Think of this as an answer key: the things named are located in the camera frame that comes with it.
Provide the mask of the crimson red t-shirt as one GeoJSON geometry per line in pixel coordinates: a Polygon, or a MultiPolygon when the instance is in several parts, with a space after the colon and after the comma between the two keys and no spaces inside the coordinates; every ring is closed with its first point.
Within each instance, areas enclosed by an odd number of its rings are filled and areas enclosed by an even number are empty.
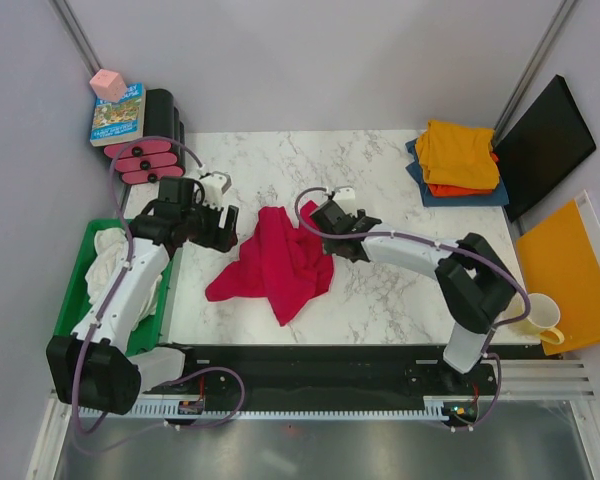
{"type": "Polygon", "coordinates": [[[321,240],[304,226],[295,227],[283,207],[263,207],[250,238],[240,245],[239,258],[206,288],[210,302],[233,298],[265,298],[282,327],[305,305],[327,293],[334,260],[321,240]]]}

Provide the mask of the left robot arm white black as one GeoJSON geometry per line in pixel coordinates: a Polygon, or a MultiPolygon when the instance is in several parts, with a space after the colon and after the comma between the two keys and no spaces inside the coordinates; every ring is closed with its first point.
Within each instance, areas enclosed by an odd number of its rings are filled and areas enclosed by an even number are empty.
{"type": "Polygon", "coordinates": [[[65,404],[124,415],[139,394],[162,384],[188,393],[199,369],[172,347],[127,356],[129,338],[152,287],[186,242],[229,252],[237,243],[238,208],[225,206],[231,178],[164,177],[158,196],[125,226],[128,246],[96,303],[68,335],[46,348],[56,394],[65,404]]]}

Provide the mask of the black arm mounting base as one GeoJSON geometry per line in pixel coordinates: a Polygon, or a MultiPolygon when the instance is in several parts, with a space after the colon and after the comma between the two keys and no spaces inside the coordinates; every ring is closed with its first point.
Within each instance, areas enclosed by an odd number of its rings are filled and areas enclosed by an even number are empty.
{"type": "Polygon", "coordinates": [[[439,346],[181,346],[186,374],[165,394],[202,394],[212,406],[371,409],[421,407],[427,397],[486,398],[496,390],[489,363],[459,374],[439,346]]]}

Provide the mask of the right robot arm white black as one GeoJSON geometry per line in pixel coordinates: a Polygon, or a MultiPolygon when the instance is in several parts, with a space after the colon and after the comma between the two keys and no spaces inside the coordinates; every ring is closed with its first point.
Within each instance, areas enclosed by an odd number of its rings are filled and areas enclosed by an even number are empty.
{"type": "Polygon", "coordinates": [[[353,263],[389,264],[435,280],[455,321],[438,368],[447,392],[463,392],[474,381],[473,367],[484,356],[496,320],[521,285],[481,235],[469,233],[445,243],[401,231],[363,210],[347,213],[328,200],[310,215],[328,254],[353,263]]]}

